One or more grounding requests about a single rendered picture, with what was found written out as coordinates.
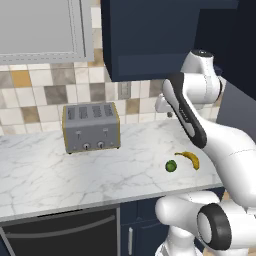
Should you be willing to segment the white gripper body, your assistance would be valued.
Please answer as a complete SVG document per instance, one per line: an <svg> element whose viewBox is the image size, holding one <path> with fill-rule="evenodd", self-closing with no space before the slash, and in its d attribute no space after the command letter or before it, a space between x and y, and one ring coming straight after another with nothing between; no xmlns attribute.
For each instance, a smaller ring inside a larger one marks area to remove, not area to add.
<svg viewBox="0 0 256 256"><path fill-rule="evenodd" d="M162 93L160 93L156 99L155 110L158 113L166 113L168 118L173 116L173 109Z"/></svg>

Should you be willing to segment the yellow banana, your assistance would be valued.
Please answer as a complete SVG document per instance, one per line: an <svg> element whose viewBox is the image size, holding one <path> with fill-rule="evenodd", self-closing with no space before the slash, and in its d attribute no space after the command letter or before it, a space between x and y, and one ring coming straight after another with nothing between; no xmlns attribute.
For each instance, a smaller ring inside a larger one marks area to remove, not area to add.
<svg viewBox="0 0 256 256"><path fill-rule="evenodd" d="M188 158L192 162L193 168L195 170L198 170L200 168L199 158L194 153L184 151L184 152L176 152L176 155L181 155L181 156L184 156L185 158Z"/></svg>

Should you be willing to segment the green avocado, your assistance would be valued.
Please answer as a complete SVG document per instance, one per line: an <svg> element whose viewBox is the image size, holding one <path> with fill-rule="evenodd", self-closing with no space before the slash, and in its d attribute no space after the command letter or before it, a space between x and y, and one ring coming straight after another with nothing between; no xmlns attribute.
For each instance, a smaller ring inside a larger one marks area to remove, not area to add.
<svg viewBox="0 0 256 256"><path fill-rule="evenodd" d="M165 164L165 169L167 172L174 172L177 169L177 164L174 160L169 160Z"/></svg>

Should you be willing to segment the navy base cabinet door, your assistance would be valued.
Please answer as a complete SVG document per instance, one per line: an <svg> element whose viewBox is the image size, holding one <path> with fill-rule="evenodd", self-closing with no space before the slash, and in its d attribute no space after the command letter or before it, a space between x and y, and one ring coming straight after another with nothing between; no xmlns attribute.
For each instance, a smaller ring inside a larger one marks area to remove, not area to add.
<svg viewBox="0 0 256 256"><path fill-rule="evenodd" d="M128 229L133 228L132 256L155 256L164 242L169 227L160 223L155 214L158 197L120 205L121 256L128 255Z"/></svg>

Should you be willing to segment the grey four-slot toaster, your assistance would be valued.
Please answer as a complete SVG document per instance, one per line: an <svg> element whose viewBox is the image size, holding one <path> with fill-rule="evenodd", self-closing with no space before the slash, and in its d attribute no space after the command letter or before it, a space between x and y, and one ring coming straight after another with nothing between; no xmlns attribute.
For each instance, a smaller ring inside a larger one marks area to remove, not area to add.
<svg viewBox="0 0 256 256"><path fill-rule="evenodd" d="M114 102L64 106L62 131L68 154L121 146L120 118Z"/></svg>

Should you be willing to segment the black dishwasher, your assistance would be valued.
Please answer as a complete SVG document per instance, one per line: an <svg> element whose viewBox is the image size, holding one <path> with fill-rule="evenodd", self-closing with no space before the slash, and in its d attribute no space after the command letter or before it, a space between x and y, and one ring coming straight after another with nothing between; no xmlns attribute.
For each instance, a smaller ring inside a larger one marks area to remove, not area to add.
<svg viewBox="0 0 256 256"><path fill-rule="evenodd" d="M0 224L11 256L119 256L118 206L67 211Z"/></svg>

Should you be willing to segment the grey wall outlet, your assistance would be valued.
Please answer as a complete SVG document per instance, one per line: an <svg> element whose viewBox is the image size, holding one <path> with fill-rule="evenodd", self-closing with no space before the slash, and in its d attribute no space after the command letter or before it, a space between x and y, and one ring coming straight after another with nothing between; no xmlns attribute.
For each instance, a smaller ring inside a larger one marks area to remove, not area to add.
<svg viewBox="0 0 256 256"><path fill-rule="evenodd" d="M131 97L131 83L119 82L118 83L118 99L126 100Z"/></svg>

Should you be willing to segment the navy wall cabinet door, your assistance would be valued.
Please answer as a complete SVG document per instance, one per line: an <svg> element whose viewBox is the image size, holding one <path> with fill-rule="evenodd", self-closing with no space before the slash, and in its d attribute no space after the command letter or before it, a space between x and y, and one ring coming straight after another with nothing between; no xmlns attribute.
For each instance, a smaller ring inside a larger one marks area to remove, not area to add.
<svg viewBox="0 0 256 256"><path fill-rule="evenodd" d="M238 0L101 0L103 58L114 82L163 79L193 49L224 70Z"/></svg>

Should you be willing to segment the navy wall cabinet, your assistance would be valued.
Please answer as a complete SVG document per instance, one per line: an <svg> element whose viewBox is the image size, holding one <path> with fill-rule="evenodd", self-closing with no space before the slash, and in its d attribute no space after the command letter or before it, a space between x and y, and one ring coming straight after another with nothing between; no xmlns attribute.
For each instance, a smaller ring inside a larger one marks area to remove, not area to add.
<svg viewBox="0 0 256 256"><path fill-rule="evenodd" d="M201 9L195 48L214 55L226 80L216 122L256 142L256 0L231 0L235 9Z"/></svg>

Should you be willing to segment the grey wall cabinet door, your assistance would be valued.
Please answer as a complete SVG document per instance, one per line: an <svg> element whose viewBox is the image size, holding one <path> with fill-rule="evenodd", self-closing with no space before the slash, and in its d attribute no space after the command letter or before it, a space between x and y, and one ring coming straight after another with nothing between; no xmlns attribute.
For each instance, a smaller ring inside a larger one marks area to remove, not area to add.
<svg viewBox="0 0 256 256"><path fill-rule="evenodd" d="M89 0L0 0L0 64L94 59Z"/></svg>

